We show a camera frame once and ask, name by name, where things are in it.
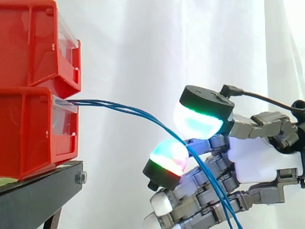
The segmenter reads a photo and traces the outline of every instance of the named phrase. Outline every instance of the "black cable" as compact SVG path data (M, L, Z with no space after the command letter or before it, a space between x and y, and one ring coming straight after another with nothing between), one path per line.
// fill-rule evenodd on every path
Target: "black cable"
M262 95L259 95L259 94L255 94L255 93L252 93L252 92L245 92L243 91L242 92L243 95L246 95L246 96L249 96L249 97L253 97L253 98L256 98L256 99L260 99L260 100L263 100L265 102L268 102L268 103L271 103L273 105L276 105L276 106L279 106L285 110L289 110L289 111L292 111L292 112L305 112L305 109L299 109L299 108L295 108L295 107L291 107L291 106L287 106L285 104L282 104L278 101L275 101L273 99L269 99L267 97L264 97Z

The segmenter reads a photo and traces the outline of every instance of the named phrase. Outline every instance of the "black metal shelf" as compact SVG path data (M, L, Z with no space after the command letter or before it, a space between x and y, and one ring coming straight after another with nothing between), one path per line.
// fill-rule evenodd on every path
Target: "black metal shelf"
M46 221L45 228L56 228L50 220L82 189L77 180L83 171L82 161L64 165L33 179L0 187L0 229L36 229Z

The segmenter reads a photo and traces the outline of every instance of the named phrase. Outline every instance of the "white fingertip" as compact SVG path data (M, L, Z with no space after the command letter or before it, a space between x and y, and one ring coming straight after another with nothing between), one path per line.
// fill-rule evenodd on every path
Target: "white fingertip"
M161 229L158 218L154 213L148 215L142 224L143 229Z
M182 229L182 227L179 224L176 224L172 229Z
M164 192L154 194L151 198L151 205L158 217L164 216L173 210L171 203Z

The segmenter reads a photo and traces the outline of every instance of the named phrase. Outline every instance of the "stacked red bins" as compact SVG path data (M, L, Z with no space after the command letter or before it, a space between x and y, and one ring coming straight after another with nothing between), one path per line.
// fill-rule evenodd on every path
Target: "stacked red bins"
M0 177L23 180L78 153L80 42L53 0L0 0Z

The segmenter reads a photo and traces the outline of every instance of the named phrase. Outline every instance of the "black sensor cap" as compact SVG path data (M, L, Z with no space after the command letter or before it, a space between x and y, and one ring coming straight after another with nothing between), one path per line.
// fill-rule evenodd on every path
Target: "black sensor cap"
M234 103L220 93L192 85L184 88L179 102L197 113L218 118L224 123L234 108Z
M164 187L174 191L181 178L153 162L151 159L146 163L143 173L150 179L148 188L152 191L157 191L159 187Z

